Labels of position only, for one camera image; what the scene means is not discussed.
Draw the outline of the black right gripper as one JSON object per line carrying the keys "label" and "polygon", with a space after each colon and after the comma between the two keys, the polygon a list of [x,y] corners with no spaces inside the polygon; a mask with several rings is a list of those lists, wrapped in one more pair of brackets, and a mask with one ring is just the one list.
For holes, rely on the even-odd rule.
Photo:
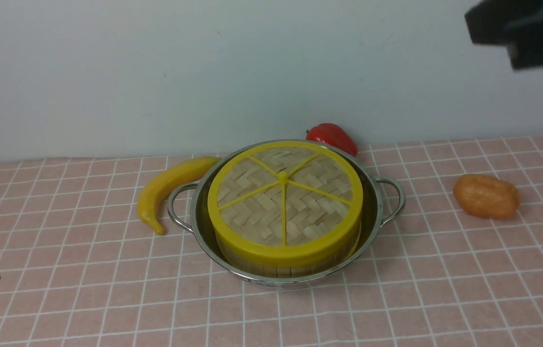
{"label": "black right gripper", "polygon": [[543,68],[543,0],[481,0],[464,19],[473,44],[506,48],[513,70]]}

